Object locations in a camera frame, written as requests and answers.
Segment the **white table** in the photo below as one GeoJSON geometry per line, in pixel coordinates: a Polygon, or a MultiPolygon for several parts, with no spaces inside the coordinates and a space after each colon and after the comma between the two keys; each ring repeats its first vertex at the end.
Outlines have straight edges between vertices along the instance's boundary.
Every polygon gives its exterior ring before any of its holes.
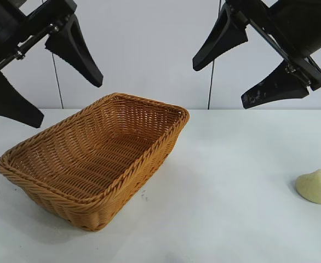
{"type": "MultiPolygon", "coordinates": [[[[76,110],[44,110],[43,127],[76,110]]],[[[321,111],[190,111],[167,161],[102,231],[84,232],[0,175],[0,262],[321,262],[321,111]]],[[[0,117],[0,155],[38,130],[0,117]]]]}

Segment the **cable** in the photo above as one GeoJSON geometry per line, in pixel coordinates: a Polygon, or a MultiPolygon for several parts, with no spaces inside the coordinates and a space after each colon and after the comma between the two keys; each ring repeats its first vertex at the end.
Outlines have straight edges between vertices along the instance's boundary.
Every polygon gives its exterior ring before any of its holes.
{"type": "MultiPolygon", "coordinates": [[[[219,1],[219,11],[218,11],[218,17],[220,15],[221,11],[221,0],[219,1]]],[[[210,110],[210,100],[211,100],[211,89],[213,87],[213,77],[214,77],[214,65],[215,65],[215,60],[212,63],[211,67],[211,78],[210,78],[210,88],[209,88],[209,97],[208,97],[208,109],[210,110]]]]}

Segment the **white wall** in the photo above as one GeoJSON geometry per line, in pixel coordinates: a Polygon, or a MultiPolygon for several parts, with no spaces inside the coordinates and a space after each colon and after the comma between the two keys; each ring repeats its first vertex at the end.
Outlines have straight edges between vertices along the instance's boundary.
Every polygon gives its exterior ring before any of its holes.
{"type": "MultiPolygon", "coordinates": [[[[271,5],[275,0],[265,0],[271,5]]],[[[267,77],[282,58],[251,27],[249,41],[216,59],[211,96],[212,109],[240,109],[241,95],[267,77]]],[[[312,55],[321,67],[321,49],[312,55]]],[[[255,107],[265,109],[321,109],[321,88],[304,99],[282,100],[255,107]]]]}
{"type": "Polygon", "coordinates": [[[216,20],[218,0],[76,0],[85,41],[105,80],[100,89],[56,58],[66,108],[124,92],[206,108],[211,68],[192,57],[216,20]]]}
{"type": "MultiPolygon", "coordinates": [[[[219,0],[76,0],[85,41],[105,81],[88,83],[75,69],[55,57],[65,108],[81,108],[106,94],[125,92],[187,108],[207,108],[211,65],[192,70],[192,57],[212,29],[219,0]]],[[[275,0],[265,0],[271,5],[275,0]]],[[[28,0],[28,14],[41,0],[28,0]]],[[[263,80],[282,61],[251,28],[249,42],[215,62],[211,108],[242,108],[240,96],[263,80]]],[[[44,41],[24,61],[4,73],[36,106],[60,108],[51,53],[44,41]]],[[[321,50],[313,54],[321,67],[321,50]]],[[[302,100],[272,102],[257,108],[321,108],[321,89],[302,100]]]]}

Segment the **rectangular basket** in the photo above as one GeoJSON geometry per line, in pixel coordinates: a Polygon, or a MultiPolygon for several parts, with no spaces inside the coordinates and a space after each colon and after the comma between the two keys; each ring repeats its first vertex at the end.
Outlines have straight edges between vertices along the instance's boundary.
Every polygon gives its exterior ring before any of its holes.
{"type": "Polygon", "coordinates": [[[98,231],[156,172],[188,119],[182,107],[114,93],[8,150],[0,173],[48,211],[98,231]]]}

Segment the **yellow dough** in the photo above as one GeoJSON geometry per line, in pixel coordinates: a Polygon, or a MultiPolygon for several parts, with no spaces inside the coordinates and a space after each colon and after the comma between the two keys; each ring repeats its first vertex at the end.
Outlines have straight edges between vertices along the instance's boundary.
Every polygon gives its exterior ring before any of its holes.
{"type": "Polygon", "coordinates": [[[296,188],[298,193],[305,199],[321,204],[321,169],[311,174],[299,176],[296,188]]]}

